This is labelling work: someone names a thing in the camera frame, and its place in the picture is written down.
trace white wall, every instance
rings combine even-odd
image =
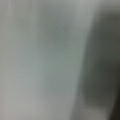
[[[97,2],[0,0],[1,120],[70,119]]]

